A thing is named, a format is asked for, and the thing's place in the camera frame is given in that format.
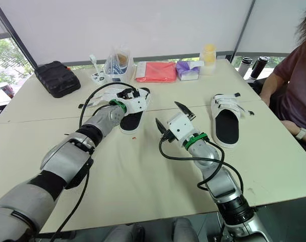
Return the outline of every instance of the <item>yellow bottle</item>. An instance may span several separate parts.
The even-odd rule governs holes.
[[[200,53],[200,60],[204,61],[204,66],[200,67],[200,75],[212,75],[216,68],[216,48],[214,44],[206,44]]]

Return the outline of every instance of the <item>white watch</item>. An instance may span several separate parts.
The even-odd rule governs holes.
[[[299,131],[299,133],[295,136],[295,138],[296,138],[297,140],[301,140],[301,139],[304,137],[305,134],[306,134],[306,129],[300,128],[300,131]]]

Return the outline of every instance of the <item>black bag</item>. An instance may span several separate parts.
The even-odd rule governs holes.
[[[53,97],[63,97],[81,87],[76,75],[61,62],[45,64],[34,73]]]

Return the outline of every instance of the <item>red plastic bag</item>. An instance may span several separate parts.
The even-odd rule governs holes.
[[[174,82],[175,80],[174,62],[139,62],[137,65],[138,82]]]

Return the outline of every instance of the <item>purple tissue box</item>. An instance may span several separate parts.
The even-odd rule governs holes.
[[[199,78],[200,66],[203,66],[204,62],[177,62],[176,71],[181,81],[195,80]]]

